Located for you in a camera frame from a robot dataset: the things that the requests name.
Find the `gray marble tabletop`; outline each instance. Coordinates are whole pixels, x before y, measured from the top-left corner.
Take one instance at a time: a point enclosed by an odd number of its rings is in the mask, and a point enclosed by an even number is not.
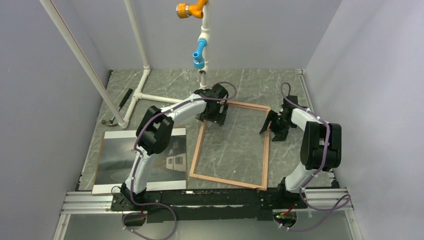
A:
[[[135,90],[142,70],[113,71],[107,84],[107,91],[115,104],[119,104],[128,90]],[[199,88],[199,74],[194,69],[154,69],[143,87],[145,94],[185,99]],[[237,87],[235,101],[270,106],[278,111],[283,102],[280,84],[289,82],[291,94],[297,95],[299,103],[308,106],[305,90],[295,69],[218,69],[208,72],[208,86],[217,82],[230,82]],[[225,86],[232,93],[231,87]],[[121,110],[124,115],[129,101]],[[162,108],[170,103],[139,100],[126,130],[135,130],[148,107]],[[100,123],[109,120],[111,111],[106,104],[99,110],[96,127],[87,154],[79,190],[93,188],[98,164],[102,135],[107,131],[122,131],[119,126],[106,127]],[[208,123],[196,173],[250,184],[261,184],[264,136],[259,131],[265,121],[265,112],[230,106],[225,125]],[[182,126],[187,130],[187,168],[190,169],[201,122],[191,117]],[[268,162],[268,187],[276,187],[281,179],[288,176],[300,162],[300,147],[303,131],[291,128],[286,141],[270,142]],[[327,174],[320,174],[310,187],[329,187]],[[188,188],[234,188],[234,186],[202,179],[188,178]]]

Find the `gray wall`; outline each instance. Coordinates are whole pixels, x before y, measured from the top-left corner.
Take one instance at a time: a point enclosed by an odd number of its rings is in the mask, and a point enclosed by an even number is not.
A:
[[[344,0],[306,68],[364,239],[424,239],[424,2]]]
[[[108,68],[143,66],[124,1],[70,1]],[[202,20],[179,19],[180,2],[133,0],[152,68],[193,68]],[[305,69],[340,2],[213,0],[209,67]]]
[[[106,82],[107,69],[73,6],[55,2]],[[0,5],[1,239],[52,239],[101,97],[39,1]]]

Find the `light wood picture frame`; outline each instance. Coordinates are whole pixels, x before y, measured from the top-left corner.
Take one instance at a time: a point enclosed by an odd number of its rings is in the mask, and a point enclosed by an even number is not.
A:
[[[271,110],[270,106],[265,105],[258,105],[258,104],[252,104],[252,103],[246,103],[246,102],[239,102],[239,101],[228,101],[228,104],[233,107],[239,107],[239,108],[246,108],[246,109],[253,109],[253,110],[259,110],[265,112],[265,117],[268,115],[268,112]],[[262,182],[261,185],[256,185],[252,183],[246,183],[242,181],[234,181],[229,179],[223,179],[219,177],[213,177],[213,176],[206,176],[196,173],[196,168],[198,165],[198,160],[200,157],[200,151],[202,148],[203,138],[205,135],[205,129],[206,129],[207,121],[203,121],[200,126],[199,135],[197,138],[196,148],[194,150],[194,156],[193,156],[193,162],[191,163],[191,168],[189,172],[189,176],[191,178],[196,179],[203,179],[208,180],[212,182],[217,183],[223,183],[223,184],[229,184],[244,188],[251,188],[251,189],[260,189],[260,190],[266,190],[268,186],[268,158],[269,158],[269,152],[270,152],[270,130],[267,129],[264,133],[264,141],[263,141],[263,163],[262,163]]]

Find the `orange valve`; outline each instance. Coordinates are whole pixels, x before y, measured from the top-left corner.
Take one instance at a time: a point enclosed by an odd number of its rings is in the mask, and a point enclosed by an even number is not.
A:
[[[180,19],[185,19],[190,16],[195,18],[203,18],[203,6],[208,3],[208,0],[198,0],[197,4],[179,3],[176,6],[176,14]]]

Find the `blue faucet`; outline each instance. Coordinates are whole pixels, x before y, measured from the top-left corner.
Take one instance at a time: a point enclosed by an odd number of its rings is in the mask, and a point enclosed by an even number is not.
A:
[[[200,39],[197,50],[193,53],[194,67],[196,69],[202,69],[205,67],[205,60],[203,59],[202,52],[206,45],[208,45],[208,42],[205,39]]]

